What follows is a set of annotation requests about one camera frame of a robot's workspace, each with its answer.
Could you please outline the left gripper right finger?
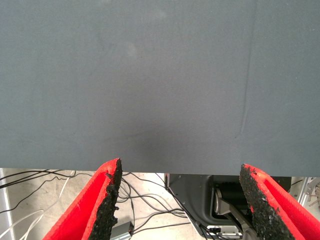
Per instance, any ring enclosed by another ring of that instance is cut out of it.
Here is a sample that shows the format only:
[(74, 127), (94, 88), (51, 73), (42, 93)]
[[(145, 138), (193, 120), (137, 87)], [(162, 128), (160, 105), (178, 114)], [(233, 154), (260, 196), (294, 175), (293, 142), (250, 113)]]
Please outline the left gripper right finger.
[(249, 164), (239, 181), (261, 240), (318, 240), (320, 221), (270, 175)]

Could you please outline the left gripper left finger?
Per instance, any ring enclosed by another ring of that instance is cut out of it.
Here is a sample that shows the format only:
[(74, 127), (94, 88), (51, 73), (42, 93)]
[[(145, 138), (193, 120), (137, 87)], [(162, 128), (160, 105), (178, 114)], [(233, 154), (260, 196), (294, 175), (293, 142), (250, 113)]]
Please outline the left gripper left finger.
[(45, 240), (109, 240), (122, 180), (122, 162), (103, 163), (45, 235)]

